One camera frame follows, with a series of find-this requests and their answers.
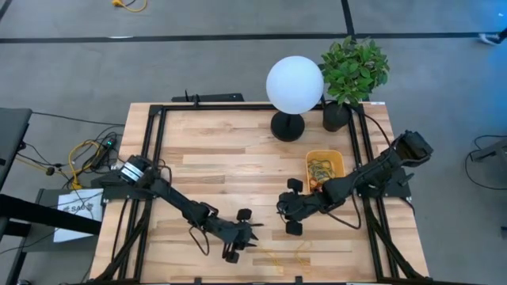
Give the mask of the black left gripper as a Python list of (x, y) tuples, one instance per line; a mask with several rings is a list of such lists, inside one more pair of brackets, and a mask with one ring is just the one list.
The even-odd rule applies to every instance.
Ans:
[(248, 208), (240, 209), (237, 213), (238, 223), (233, 223), (227, 230), (226, 240), (224, 242), (222, 258), (231, 264), (237, 264), (239, 259), (239, 250), (248, 247), (256, 247), (251, 240), (257, 241), (257, 236), (252, 233), (251, 227), (264, 226), (263, 223), (249, 223), (252, 211)]

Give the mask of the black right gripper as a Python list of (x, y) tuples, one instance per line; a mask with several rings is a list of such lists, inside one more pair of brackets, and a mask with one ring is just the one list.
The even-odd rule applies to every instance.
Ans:
[(318, 210), (318, 197), (315, 194), (300, 195), (303, 182), (295, 178), (288, 179), (287, 187), (291, 191), (279, 195), (276, 203), (277, 213), (285, 222), (287, 234), (301, 236), (303, 233), (301, 221)]

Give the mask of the teal rubber band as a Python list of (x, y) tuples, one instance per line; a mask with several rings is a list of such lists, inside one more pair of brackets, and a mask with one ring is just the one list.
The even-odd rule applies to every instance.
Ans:
[(314, 177), (318, 181), (327, 181), (335, 177), (335, 173), (331, 166), (316, 165), (314, 168)]

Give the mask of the yellow rubber band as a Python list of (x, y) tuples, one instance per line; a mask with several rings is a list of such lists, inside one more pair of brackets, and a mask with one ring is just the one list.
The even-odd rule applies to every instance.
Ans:
[(312, 246), (313, 243), (311, 241), (303, 241), (294, 252), (294, 258), (298, 261), (300, 267), (305, 272), (309, 272), (311, 270), (311, 262), (310, 258), (304, 255), (308, 254), (308, 252), (312, 249)]
[(325, 165), (325, 166), (331, 166), (332, 164), (329, 160), (316, 160), (312, 159), (308, 162), (308, 170), (311, 176), (314, 176), (314, 168), (316, 165)]
[(260, 250), (269, 256), (269, 258), (271, 259), (272, 263), (273, 263), (273, 266), (276, 268), (276, 270), (279, 272), (279, 273), (283, 273), (284, 272), (284, 268), (283, 268), (283, 265), (280, 261), (280, 259), (278, 258), (278, 256), (276, 255), (276, 253), (274, 252), (273, 249), (267, 249), (263, 246), (260, 246)]

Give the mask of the yellow plastic bin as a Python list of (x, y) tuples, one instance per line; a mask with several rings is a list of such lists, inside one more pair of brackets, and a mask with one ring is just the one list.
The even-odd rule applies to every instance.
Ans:
[(340, 152), (336, 150), (312, 150), (307, 153), (306, 156), (306, 170), (307, 170), (307, 190), (306, 193), (312, 193), (310, 191), (309, 180), (313, 177), (310, 175), (308, 170), (308, 162), (312, 159), (316, 160), (329, 160), (334, 169), (335, 177), (344, 177), (345, 176), (345, 167), (343, 162), (343, 157)]

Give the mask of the white globe table lamp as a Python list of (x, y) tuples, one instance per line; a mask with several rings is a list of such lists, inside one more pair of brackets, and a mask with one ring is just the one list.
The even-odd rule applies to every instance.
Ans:
[(324, 79), (312, 60), (293, 55), (279, 60), (269, 71), (265, 91), (276, 108), (270, 129), (274, 137), (293, 142), (304, 132), (302, 114), (310, 111), (323, 95)]

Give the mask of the black box with antennas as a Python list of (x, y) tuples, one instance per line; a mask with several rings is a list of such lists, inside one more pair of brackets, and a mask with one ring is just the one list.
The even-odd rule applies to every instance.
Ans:
[(172, 102), (192, 102), (192, 103), (200, 103), (200, 102), (244, 102), (245, 99), (241, 93), (217, 93), (217, 94), (193, 94), (189, 95), (187, 91), (185, 91), (184, 96), (173, 97), (171, 99)]

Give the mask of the green plant in black pot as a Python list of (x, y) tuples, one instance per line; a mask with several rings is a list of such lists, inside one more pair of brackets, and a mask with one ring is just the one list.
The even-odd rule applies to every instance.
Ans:
[(374, 40), (354, 40), (351, 36), (342, 43), (332, 43), (322, 59), (318, 67), (326, 94), (332, 98), (324, 104), (322, 126), (336, 132), (352, 119), (351, 108), (387, 83), (390, 67), (387, 55)]

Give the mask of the black power strip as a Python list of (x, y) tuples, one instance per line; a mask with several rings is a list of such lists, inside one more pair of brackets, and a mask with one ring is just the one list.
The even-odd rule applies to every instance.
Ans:
[(116, 137), (109, 136), (103, 139), (96, 157), (92, 160), (90, 168), (92, 170), (97, 170), (106, 165), (106, 162), (109, 160), (109, 153), (114, 149), (115, 145)]

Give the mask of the white printed paper sheet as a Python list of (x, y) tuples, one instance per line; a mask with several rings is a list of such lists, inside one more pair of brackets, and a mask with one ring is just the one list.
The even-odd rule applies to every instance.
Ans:
[[(102, 193), (102, 188), (73, 190), (59, 196), (56, 208), (69, 214), (101, 222), (103, 216)], [(62, 243), (91, 236), (92, 234), (56, 228), (53, 241), (54, 243)]]

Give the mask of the grey stand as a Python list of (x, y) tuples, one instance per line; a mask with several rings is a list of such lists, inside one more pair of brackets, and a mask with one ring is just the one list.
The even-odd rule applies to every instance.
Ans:
[[(496, 138), (499, 141), (481, 148), (478, 146), (477, 141), (484, 138)], [(471, 152), (471, 160), (473, 162), (481, 162), (485, 158), (496, 156), (501, 162), (507, 164), (507, 135), (482, 135), (474, 140), (474, 144), (478, 149)]]

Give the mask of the grey side table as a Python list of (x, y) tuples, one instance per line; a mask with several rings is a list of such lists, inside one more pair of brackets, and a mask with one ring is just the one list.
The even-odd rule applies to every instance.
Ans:
[[(41, 189), (36, 198), (36, 203), (54, 207), (58, 203), (59, 195), (69, 193), (66, 189)], [(98, 236), (92, 235), (70, 241), (54, 242), (55, 227), (33, 223), (30, 233), (25, 239), (24, 251), (33, 252), (83, 252), (96, 249)]]

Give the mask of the black bar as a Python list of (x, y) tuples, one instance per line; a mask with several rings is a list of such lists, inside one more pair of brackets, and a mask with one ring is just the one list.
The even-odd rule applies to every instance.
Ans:
[(101, 222), (0, 194), (0, 216), (98, 235)]

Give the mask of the person's foot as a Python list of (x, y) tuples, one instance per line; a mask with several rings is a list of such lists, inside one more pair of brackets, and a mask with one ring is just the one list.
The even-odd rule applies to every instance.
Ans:
[(480, 33), (478, 38), (484, 44), (499, 45), (507, 39), (507, 28), (497, 33)]

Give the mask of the dark grey desk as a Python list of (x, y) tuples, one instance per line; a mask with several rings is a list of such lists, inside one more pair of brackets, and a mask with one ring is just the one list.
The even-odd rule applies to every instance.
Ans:
[(0, 191), (25, 137), (30, 108), (0, 108)]

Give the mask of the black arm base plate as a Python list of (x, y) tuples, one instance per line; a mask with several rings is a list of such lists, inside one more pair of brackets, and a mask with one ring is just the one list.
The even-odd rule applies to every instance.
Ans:
[(364, 182), (356, 185), (360, 196), (369, 198), (398, 197), (408, 198), (411, 196), (409, 180), (414, 175), (407, 174), (404, 168), (396, 169), (390, 177), (379, 182)]
[(92, 188), (101, 188), (107, 200), (151, 200), (158, 194), (150, 190), (150, 185), (139, 178), (137, 181), (125, 176), (119, 170), (106, 173), (91, 180)]

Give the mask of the black aluminium table frame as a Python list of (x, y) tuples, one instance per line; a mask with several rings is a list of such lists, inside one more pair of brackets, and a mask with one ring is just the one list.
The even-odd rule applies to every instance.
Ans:
[[(86, 285), (215, 285), (310, 283), (431, 285), (414, 213), (398, 197), (369, 198), (357, 190), (329, 214), (301, 221), (301, 236), (285, 232), (277, 213), (289, 178), (303, 182), (312, 150), (341, 153), (345, 177), (368, 164), (396, 139), (385, 106), (364, 103), (343, 129), (322, 127), (316, 105), (303, 114), (299, 139), (283, 142), (270, 129), (276, 108), (261, 103), (171, 103), (131, 105), (119, 155), (158, 166), (184, 196), (219, 210), (234, 222), (242, 208), (252, 211), (256, 247), (239, 252), (237, 264), (222, 258), (223, 242), (194, 230), (181, 212), (160, 198), (107, 200), (100, 236)], [(294, 258), (311, 241), (310, 271)], [(279, 273), (260, 246), (273, 249)]]

